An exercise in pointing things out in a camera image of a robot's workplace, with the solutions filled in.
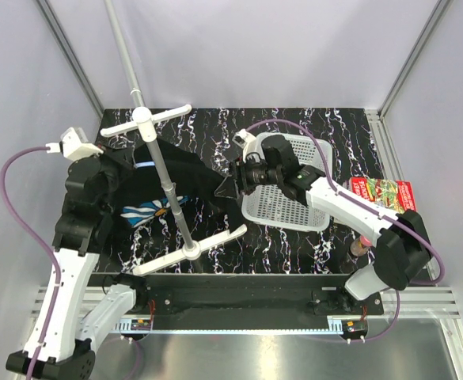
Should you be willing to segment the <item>light blue clothes hanger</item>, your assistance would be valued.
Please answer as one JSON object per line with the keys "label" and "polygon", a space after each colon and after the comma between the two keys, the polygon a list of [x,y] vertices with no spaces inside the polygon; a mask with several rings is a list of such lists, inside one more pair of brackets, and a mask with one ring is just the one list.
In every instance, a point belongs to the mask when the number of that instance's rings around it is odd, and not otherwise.
{"label": "light blue clothes hanger", "polygon": [[143,169],[143,168],[149,168],[149,167],[155,167],[155,163],[153,161],[144,161],[144,162],[136,162],[134,164],[135,169]]}

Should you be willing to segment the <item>black daisy print t-shirt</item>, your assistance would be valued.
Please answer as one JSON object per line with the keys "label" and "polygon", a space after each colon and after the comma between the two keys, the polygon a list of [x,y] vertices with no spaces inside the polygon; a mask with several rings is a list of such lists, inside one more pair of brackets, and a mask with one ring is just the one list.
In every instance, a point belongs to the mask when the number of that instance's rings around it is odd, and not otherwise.
{"label": "black daisy print t-shirt", "polygon": [[[243,224],[237,202],[214,194],[224,181],[220,173],[207,167],[197,154],[161,139],[157,142],[180,203],[197,197],[225,212],[231,231]],[[138,167],[115,192],[113,218],[116,232],[144,225],[170,208],[155,167]]]}

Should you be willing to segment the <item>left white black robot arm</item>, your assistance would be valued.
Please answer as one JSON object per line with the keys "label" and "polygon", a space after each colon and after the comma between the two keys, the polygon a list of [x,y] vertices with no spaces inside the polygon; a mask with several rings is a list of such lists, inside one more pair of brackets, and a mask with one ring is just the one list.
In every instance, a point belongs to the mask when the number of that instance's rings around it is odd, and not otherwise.
{"label": "left white black robot arm", "polygon": [[79,316],[89,278],[112,232],[116,192],[133,171],[129,149],[94,147],[73,159],[54,240],[42,245],[52,262],[47,292],[28,342],[8,356],[8,371],[27,379],[87,379],[119,319],[148,306],[145,280],[121,273],[104,299]]}

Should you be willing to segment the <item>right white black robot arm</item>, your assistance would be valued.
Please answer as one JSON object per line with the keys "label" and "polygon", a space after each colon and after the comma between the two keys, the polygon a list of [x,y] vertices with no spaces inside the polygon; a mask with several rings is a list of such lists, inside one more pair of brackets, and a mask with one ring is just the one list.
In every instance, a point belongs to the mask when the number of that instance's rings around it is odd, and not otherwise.
{"label": "right white black robot arm", "polygon": [[259,186],[274,186],[289,200],[343,222],[374,247],[374,262],[355,270],[336,296],[344,313],[358,312],[373,293],[404,290],[433,257],[418,212],[400,213],[371,203],[333,182],[324,171],[302,165],[281,134],[258,140],[241,130],[233,140],[242,155],[231,161],[216,195],[236,199]]}

